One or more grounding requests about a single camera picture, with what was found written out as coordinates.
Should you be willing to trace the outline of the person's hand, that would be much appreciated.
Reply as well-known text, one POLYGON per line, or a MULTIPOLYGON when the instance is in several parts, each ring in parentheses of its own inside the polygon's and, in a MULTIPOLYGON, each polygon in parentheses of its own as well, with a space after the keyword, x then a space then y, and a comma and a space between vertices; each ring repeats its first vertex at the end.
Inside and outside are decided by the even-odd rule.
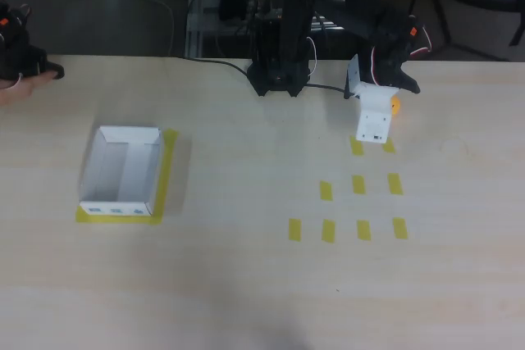
POLYGON ((36 89, 48 84, 56 76, 57 72, 50 70, 30 77, 20 75, 17 80, 1 80, 1 106, 4 107, 30 97, 36 89))

